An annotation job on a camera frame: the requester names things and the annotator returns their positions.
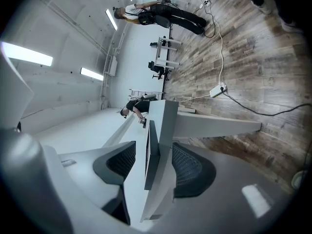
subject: wooden floor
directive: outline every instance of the wooden floor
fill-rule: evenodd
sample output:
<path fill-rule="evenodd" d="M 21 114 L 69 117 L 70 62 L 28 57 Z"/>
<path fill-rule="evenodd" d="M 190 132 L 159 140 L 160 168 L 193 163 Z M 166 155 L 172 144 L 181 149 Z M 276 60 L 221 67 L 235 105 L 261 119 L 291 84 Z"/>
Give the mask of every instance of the wooden floor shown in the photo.
<path fill-rule="evenodd" d="M 191 0 L 195 11 L 200 0 Z M 273 114 L 311 102 L 311 58 L 300 34 L 285 33 L 274 11 L 262 14 L 249 0 L 212 0 L 212 13 L 221 27 L 224 70 L 221 80 L 228 94 L 256 111 Z M 213 33 L 211 16 L 207 35 Z M 170 51 L 169 60 L 181 63 L 165 83 L 165 99 L 183 101 L 208 95 L 218 84 L 221 39 L 197 36 L 174 25 L 173 39 L 183 45 Z M 312 139 L 311 108 L 300 108 L 275 117 L 251 113 L 220 95 L 182 103 L 198 114 L 262 122 L 261 131 L 237 136 L 180 140 L 195 146 L 239 157 L 291 192 L 291 179 L 302 169 Z"/>

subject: hand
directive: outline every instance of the hand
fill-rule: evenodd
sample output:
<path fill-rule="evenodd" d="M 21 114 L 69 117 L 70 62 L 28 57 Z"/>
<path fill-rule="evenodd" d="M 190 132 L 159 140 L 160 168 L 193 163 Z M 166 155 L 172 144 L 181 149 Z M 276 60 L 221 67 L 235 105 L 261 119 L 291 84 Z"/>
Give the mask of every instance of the hand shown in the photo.
<path fill-rule="evenodd" d="M 166 2 L 166 3 L 170 3 L 171 2 L 171 0 L 163 0 L 164 2 Z"/>
<path fill-rule="evenodd" d="M 144 124 L 146 122 L 146 118 L 142 118 L 141 120 L 140 120 L 140 123 L 141 124 Z"/>

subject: white wall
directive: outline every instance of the white wall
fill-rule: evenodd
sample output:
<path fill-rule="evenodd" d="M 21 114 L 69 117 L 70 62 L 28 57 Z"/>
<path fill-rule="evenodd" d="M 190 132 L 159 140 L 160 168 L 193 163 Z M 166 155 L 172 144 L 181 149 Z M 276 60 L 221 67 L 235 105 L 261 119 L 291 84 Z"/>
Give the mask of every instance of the white wall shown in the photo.
<path fill-rule="evenodd" d="M 131 25 L 117 57 L 116 76 L 111 80 L 110 104 L 112 107 L 124 107 L 129 89 L 148 92 L 162 92 L 163 79 L 152 79 L 155 72 L 148 68 L 150 61 L 155 61 L 156 48 L 151 42 L 158 42 L 158 37 L 169 38 L 169 29 L 159 25 Z M 161 51 L 161 59 L 167 58 L 167 50 Z"/>
<path fill-rule="evenodd" d="M 53 57 L 51 67 L 12 60 L 35 93 L 21 120 L 31 134 L 99 110 L 101 82 L 80 75 L 81 67 L 103 72 L 114 35 L 118 41 L 125 22 L 110 23 L 106 9 L 130 0 L 26 0 L 1 40 Z"/>

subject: shoe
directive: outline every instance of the shoe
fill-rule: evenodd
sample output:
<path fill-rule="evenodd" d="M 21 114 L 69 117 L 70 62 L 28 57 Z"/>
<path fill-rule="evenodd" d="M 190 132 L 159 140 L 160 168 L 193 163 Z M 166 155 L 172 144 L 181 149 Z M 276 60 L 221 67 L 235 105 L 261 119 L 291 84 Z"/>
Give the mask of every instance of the shoe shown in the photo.
<path fill-rule="evenodd" d="M 201 22 L 200 23 L 197 23 L 197 25 L 200 25 L 201 27 L 205 28 L 208 24 L 208 22 L 204 19 L 204 18 L 201 18 L 202 20 L 200 20 Z"/>
<path fill-rule="evenodd" d="M 203 28 L 203 26 L 201 26 L 199 23 L 197 23 L 196 26 L 196 31 L 193 31 L 196 35 L 201 35 L 205 33 L 205 29 Z"/>
<path fill-rule="evenodd" d="M 263 14 L 268 15 L 272 12 L 272 9 L 265 1 L 261 6 L 255 5 L 253 2 L 252 4 L 254 5 L 254 7 L 257 7 L 259 10 L 261 10 Z"/>
<path fill-rule="evenodd" d="M 283 19 L 281 19 L 281 23 L 283 30 L 288 33 L 303 33 L 302 29 L 298 28 L 294 21 L 292 21 L 291 23 L 285 23 Z"/>

